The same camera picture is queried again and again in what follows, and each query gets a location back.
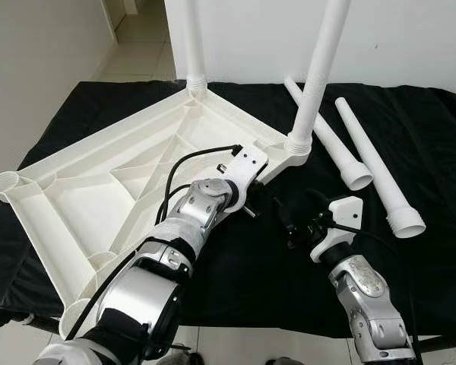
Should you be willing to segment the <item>white plastic table leg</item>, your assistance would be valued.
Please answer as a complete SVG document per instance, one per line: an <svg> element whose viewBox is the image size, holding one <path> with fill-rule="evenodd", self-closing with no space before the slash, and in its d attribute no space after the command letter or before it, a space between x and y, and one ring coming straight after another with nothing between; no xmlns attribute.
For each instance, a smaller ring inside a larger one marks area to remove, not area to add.
<svg viewBox="0 0 456 365"><path fill-rule="evenodd" d="M398 239L412 239L425 233L426 223L418 210L413 208L403 195L387 164L383 161L376 147L371 142L359 118L347 104L345 97L338 97L334 102L340 118L343 120L353 139L354 146L373 177L373 184L387 212L388 225Z"/></svg>
<svg viewBox="0 0 456 365"><path fill-rule="evenodd" d="M295 157L308 157L312 149L315 117L321 106L330 70L335 59L340 35L349 14L352 0L328 0L321 20L318 38L308 68L303 94L291 132L287 135L287 152Z"/></svg>
<svg viewBox="0 0 456 365"><path fill-rule="evenodd" d="M347 188L352 191L359 191L371 183L372 174L368 167L350 153L349 148L332 131L328 122L319 113L315 117L314 133L318 139L321 139L322 145L325 146L328 155L339 169L340 179L343 180Z"/></svg>
<svg viewBox="0 0 456 365"><path fill-rule="evenodd" d="M200 97L207 91L207 74L197 1L182 0L182 9L184 11L184 52L187 68L186 88L194 97Z"/></svg>

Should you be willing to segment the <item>white plastic children table top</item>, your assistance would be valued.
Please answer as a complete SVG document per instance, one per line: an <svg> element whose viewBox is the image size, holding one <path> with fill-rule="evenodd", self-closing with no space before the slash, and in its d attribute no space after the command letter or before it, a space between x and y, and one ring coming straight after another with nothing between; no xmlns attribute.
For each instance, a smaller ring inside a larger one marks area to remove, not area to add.
<svg viewBox="0 0 456 365"><path fill-rule="evenodd" d="M175 82L82 82L19 170L0 173L0 325L27 316L60 321L68 336L120 261L146 237L165 190L217 177L253 144L269 183L308 157L287 136L231 100L238 84L194 97Z"/></svg>

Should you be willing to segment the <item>black tablecloth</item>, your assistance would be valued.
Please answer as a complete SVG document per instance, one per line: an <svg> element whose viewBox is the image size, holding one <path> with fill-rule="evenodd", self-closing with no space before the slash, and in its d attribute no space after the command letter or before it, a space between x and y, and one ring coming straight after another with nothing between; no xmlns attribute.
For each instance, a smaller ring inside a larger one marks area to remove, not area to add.
<svg viewBox="0 0 456 365"><path fill-rule="evenodd" d="M356 242L391 283L402 314L416 306L422 335L456 334L456 94L442 88L329 84L321 114L345 143L334 106L345 97L385 160L425 233L395 239L376 192L365 202L367 236ZM325 271L287 247L275 216L237 212L218 226L199 259L182 308L184 325L280 328L318 336L349 334Z"/></svg>

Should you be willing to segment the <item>grey robot left foot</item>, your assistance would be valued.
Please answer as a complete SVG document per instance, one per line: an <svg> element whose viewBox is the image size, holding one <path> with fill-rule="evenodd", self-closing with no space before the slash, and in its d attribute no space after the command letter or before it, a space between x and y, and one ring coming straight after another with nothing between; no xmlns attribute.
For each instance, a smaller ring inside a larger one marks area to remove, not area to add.
<svg viewBox="0 0 456 365"><path fill-rule="evenodd" d="M160 358L155 365L206 365L203 356L190 348L171 347L169 353Z"/></svg>

